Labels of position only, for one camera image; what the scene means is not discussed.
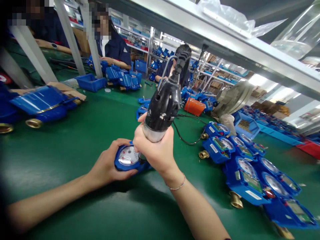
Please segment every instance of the brass pipe connector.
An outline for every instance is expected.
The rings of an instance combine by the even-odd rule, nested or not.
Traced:
[[[209,135],[207,133],[204,133],[201,135],[201,139],[208,139]]]
[[[13,126],[8,123],[0,123],[0,134],[6,134],[13,131]]]
[[[199,152],[199,157],[200,157],[201,159],[208,158],[208,157],[209,157],[209,153],[208,153],[206,150],[204,150],[204,151],[202,151],[202,152]]]
[[[230,191],[229,194],[231,196],[231,205],[234,206],[235,208],[242,209],[243,203],[240,200],[241,196],[234,191]]]
[[[26,124],[27,124],[29,127],[32,127],[32,128],[41,128],[43,122],[42,122],[41,120],[39,120],[39,119],[31,118],[31,119],[29,119],[29,120],[26,121]]]
[[[285,227],[280,227],[278,224],[273,222],[274,226],[276,227],[279,235],[285,239],[294,239],[294,236],[292,235],[291,232],[288,231],[287,228]]]

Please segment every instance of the red container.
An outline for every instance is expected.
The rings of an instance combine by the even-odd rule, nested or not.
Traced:
[[[199,117],[205,108],[206,105],[204,103],[201,103],[194,98],[189,98],[184,110]]]

